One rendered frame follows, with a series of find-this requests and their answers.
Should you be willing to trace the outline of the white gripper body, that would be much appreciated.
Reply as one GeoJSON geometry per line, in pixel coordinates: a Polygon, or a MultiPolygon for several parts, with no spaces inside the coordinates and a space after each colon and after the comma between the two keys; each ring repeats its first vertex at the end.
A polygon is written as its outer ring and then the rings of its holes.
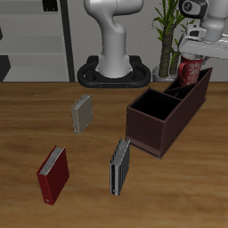
{"type": "Polygon", "coordinates": [[[179,41],[178,51],[217,59],[228,59],[228,36],[222,35],[221,39],[214,43],[203,42],[196,37],[183,37],[179,41]]]}

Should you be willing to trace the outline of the red mug with white print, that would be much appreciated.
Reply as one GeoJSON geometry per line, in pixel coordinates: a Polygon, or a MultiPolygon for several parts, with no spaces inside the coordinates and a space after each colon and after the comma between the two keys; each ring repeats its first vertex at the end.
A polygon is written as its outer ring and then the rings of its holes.
{"type": "Polygon", "coordinates": [[[181,54],[181,63],[178,67],[178,78],[181,86],[196,83],[199,78],[203,57],[197,54],[181,54]]]}

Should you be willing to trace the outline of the dark brown desk caddy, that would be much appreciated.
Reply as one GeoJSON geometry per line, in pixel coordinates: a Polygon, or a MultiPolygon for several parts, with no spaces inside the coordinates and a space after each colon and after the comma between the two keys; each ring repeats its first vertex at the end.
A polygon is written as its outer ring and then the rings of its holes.
{"type": "Polygon", "coordinates": [[[135,148],[161,159],[205,102],[212,68],[198,82],[173,81],[163,92],[147,88],[126,107],[126,139],[135,148]]]}

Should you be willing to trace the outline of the green pot plant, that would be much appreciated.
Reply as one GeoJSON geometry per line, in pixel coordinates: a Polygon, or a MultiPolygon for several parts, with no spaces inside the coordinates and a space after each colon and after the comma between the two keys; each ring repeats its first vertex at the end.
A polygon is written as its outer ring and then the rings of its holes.
{"type": "Polygon", "coordinates": [[[181,26],[184,32],[186,26],[194,22],[191,20],[183,24],[185,17],[180,13],[178,2],[179,0],[161,0],[162,10],[155,8],[159,16],[152,21],[151,25],[157,30],[158,40],[162,46],[159,65],[152,71],[154,82],[172,82],[178,76],[177,63],[180,52],[174,48],[179,45],[179,41],[174,37],[175,28],[181,26]]]}

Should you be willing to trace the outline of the grey book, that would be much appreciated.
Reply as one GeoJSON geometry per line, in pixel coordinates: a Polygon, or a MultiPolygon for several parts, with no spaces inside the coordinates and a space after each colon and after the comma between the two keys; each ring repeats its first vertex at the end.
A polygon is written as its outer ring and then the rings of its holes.
{"type": "Polygon", "coordinates": [[[84,94],[71,106],[73,130],[81,134],[93,120],[92,96],[84,94]]]}

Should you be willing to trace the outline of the black book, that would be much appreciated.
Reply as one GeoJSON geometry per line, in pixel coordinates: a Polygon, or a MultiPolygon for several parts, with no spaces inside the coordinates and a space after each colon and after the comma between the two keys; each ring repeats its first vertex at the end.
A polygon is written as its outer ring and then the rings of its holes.
{"type": "Polygon", "coordinates": [[[110,160],[110,193],[119,195],[129,170],[130,141],[119,139],[110,160]]]}

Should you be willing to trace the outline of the black binders on shelf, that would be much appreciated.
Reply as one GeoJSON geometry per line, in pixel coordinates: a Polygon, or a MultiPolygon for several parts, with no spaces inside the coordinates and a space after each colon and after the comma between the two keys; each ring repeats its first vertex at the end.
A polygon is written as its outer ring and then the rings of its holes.
{"type": "Polygon", "coordinates": [[[57,12],[57,0],[42,0],[43,9],[45,12],[57,12]]]}

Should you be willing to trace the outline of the grey shelf unit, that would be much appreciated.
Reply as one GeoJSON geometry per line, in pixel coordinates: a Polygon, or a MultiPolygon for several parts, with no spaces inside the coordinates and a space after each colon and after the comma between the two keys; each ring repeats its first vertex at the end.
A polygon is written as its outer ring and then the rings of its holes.
{"type": "Polygon", "coordinates": [[[0,0],[0,55],[11,69],[3,82],[73,82],[68,0],[45,12],[42,0],[0,0]]]}

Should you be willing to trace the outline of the red book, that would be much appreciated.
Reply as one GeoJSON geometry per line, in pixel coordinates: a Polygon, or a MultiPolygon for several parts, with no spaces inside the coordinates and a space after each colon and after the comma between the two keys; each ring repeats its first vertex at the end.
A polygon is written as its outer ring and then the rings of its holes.
{"type": "Polygon", "coordinates": [[[37,180],[44,203],[53,205],[69,179],[66,150],[54,146],[41,167],[37,170],[37,180]]]}

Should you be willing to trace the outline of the dark angular object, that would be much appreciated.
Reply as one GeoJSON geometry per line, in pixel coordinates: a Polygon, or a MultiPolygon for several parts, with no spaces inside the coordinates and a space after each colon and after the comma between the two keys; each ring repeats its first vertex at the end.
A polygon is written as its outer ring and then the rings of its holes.
{"type": "Polygon", "coordinates": [[[11,63],[7,55],[0,55],[0,82],[4,81],[4,78],[11,69],[11,63]]]}

